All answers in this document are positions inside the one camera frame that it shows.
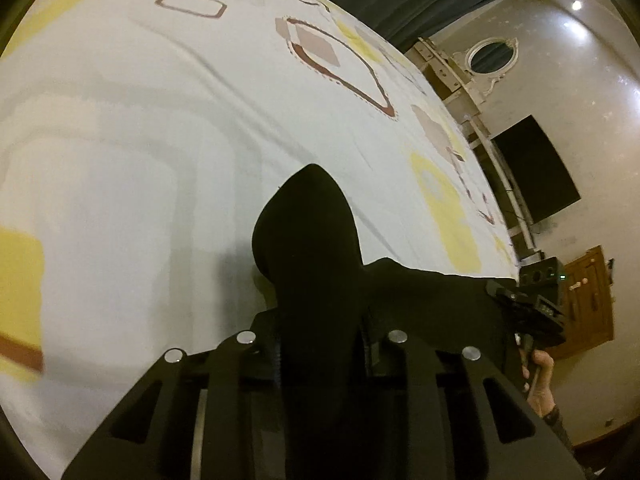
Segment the person's right hand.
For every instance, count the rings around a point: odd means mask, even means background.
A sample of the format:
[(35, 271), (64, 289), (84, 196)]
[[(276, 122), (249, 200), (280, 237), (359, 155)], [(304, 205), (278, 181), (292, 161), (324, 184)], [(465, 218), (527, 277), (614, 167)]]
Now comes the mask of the person's right hand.
[(539, 349), (526, 352), (520, 348), (520, 353), (522, 374), (528, 382), (527, 403), (538, 416), (544, 418), (556, 407), (551, 390), (554, 359), (548, 352)]

